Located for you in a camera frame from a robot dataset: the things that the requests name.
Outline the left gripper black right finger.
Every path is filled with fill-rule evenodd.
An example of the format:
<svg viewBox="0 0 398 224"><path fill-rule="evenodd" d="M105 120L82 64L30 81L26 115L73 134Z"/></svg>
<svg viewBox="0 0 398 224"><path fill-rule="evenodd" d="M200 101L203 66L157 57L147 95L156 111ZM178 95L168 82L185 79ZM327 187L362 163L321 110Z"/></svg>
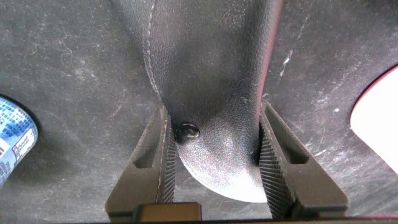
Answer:
<svg viewBox="0 0 398 224"><path fill-rule="evenodd" d="M344 217L349 199L267 101L260 115L259 170L272 217Z"/></svg>

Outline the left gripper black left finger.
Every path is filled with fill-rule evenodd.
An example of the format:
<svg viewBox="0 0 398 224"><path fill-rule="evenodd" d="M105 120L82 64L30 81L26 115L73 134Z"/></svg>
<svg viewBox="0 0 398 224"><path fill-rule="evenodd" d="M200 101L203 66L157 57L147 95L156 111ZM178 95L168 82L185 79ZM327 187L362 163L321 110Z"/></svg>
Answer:
<svg viewBox="0 0 398 224"><path fill-rule="evenodd" d="M175 136L165 106L159 104L105 204L112 223L133 222L143 204L172 203L175 188Z"/></svg>

